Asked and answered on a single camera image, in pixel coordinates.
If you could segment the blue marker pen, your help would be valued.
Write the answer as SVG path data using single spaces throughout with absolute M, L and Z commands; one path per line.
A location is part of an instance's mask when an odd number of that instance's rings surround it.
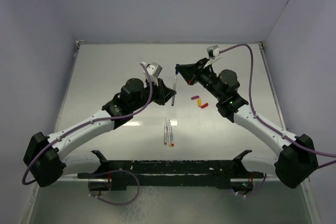
M 177 73 L 175 74 L 173 90 L 175 91 L 174 95 L 172 96 L 172 103 L 171 106 L 175 105 L 175 96 L 176 96 L 176 86 L 177 86 Z

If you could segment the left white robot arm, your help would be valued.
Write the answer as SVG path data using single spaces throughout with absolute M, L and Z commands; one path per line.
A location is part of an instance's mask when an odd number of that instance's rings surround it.
M 151 102 L 165 105 L 176 91 L 168 88 L 162 79 L 143 82 L 129 79 L 121 91 L 90 118 L 66 130 L 44 135 L 34 134 L 28 144 L 23 161 L 24 175 L 31 173 L 33 182 L 46 187 L 66 174 L 70 165 L 67 156 L 93 138 L 116 130 L 143 111 Z

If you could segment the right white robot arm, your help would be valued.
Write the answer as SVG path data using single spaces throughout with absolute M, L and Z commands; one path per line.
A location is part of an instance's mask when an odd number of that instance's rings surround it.
M 249 152 L 233 166 L 238 177 L 251 172 L 275 175 L 294 189 L 318 168 L 313 140 L 305 134 L 296 136 L 253 111 L 251 103 L 237 92 L 240 83 L 236 72 L 225 69 L 216 74 L 206 58 L 194 64 L 176 65 L 175 70 L 188 85 L 199 83 L 213 95 L 222 117 L 245 128 L 273 151 L 273 157 L 258 157 Z

